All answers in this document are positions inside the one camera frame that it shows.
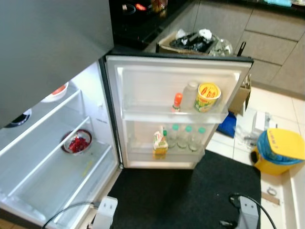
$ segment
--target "white bottle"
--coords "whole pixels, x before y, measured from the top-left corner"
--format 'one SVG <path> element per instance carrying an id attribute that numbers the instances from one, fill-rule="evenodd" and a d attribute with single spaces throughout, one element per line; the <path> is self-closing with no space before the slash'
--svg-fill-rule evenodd
<path id="1" fill-rule="evenodd" d="M 198 83 L 190 81 L 183 90 L 183 97 L 180 104 L 181 112 L 189 112 L 193 109 L 198 94 Z"/>
<path id="2" fill-rule="evenodd" d="M 189 139 L 191 132 L 192 132 L 192 127 L 189 125 L 185 128 L 185 130 L 182 130 L 179 132 L 177 145 L 180 148 L 184 149 L 187 147 L 188 139 Z"/>
<path id="3" fill-rule="evenodd" d="M 201 147 L 201 142 L 205 133 L 205 128 L 200 127 L 197 132 L 193 132 L 189 136 L 189 148 L 192 151 L 197 151 Z"/>
<path id="4" fill-rule="evenodd" d="M 178 137 L 178 129 L 179 125 L 174 124 L 168 131 L 167 131 L 167 144 L 169 148 L 173 148 L 177 143 L 177 137 Z"/>

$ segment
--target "red food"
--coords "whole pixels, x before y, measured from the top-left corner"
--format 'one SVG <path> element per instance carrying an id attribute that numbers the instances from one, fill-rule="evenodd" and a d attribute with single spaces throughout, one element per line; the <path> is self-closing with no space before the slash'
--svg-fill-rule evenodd
<path id="1" fill-rule="evenodd" d="M 65 85 L 61 86 L 60 88 L 57 88 L 54 92 L 52 92 L 52 94 L 58 94 L 59 92 L 63 91 L 66 88 Z"/>
<path id="2" fill-rule="evenodd" d="M 88 145 L 89 145 L 89 143 L 86 142 L 85 138 L 76 137 L 73 141 L 71 141 L 71 143 L 69 145 L 69 149 L 73 153 L 77 153 L 77 152 L 80 152 L 80 151 L 84 150 L 85 148 L 87 148 Z"/>

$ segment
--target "refrigerator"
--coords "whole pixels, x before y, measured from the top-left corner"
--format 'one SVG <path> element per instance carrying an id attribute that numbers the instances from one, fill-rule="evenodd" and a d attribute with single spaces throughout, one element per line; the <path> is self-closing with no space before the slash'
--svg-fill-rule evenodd
<path id="1" fill-rule="evenodd" d="M 8 10 L 17 10 L 8 5 Z M 49 19 L 55 22 L 46 31 L 31 24 L 36 42 L 27 41 L 25 33 L 22 45 L 7 41 L 8 47 L 20 46 L 15 51 L 20 53 L 12 55 L 9 48 L 3 52 L 11 59 L 4 61 L 6 74 L 0 86 L 0 217 L 5 213 L 19 222 L 42 226 L 73 203 L 97 200 L 124 168 L 194 169 L 253 63 L 245 57 L 111 52 L 107 1 L 57 5 L 45 1 L 20 11 L 25 21 L 38 23 L 37 16 L 48 19 L 39 20 L 45 26 Z M 79 19 L 81 15 L 88 18 Z M 66 34 L 50 33 L 56 26 L 63 26 Z M 8 30 L 23 32 L 19 27 Z M 35 49 L 50 41 L 61 43 Z M 32 56 L 20 56 L 30 51 Z M 16 66 L 20 58 L 25 63 Z M 221 97 L 210 111 L 171 111 L 175 94 L 182 93 L 189 81 L 220 88 Z M 46 103 L 61 85 L 66 85 L 62 98 Z M 7 128 L 25 111 L 30 114 L 27 121 Z M 160 126 L 173 124 L 180 129 L 204 127 L 202 147 L 191 151 L 175 146 L 165 158 L 155 159 L 153 134 Z M 78 130 L 91 134 L 90 146 L 82 154 L 64 152 L 62 147 Z M 72 208 L 48 228 L 79 228 L 89 211 L 89 206 Z"/>

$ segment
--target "trash bin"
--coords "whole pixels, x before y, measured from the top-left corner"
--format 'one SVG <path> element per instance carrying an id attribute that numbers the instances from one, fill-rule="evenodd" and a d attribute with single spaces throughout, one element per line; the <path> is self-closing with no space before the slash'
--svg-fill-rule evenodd
<path id="1" fill-rule="evenodd" d="M 269 128 L 259 136 L 252 152 L 257 158 L 254 166 L 263 173 L 279 175 L 305 160 L 304 145 L 295 132 Z"/>

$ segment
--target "black floor mat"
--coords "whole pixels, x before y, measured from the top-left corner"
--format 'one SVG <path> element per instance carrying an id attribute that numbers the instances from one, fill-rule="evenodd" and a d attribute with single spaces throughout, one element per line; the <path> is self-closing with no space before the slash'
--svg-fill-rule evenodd
<path id="1" fill-rule="evenodd" d="M 256 168 L 209 151 L 194 170 L 124 169 L 109 193 L 118 199 L 113 228 L 222 229 L 219 220 L 239 215 L 229 194 L 260 202 L 260 178 Z"/>

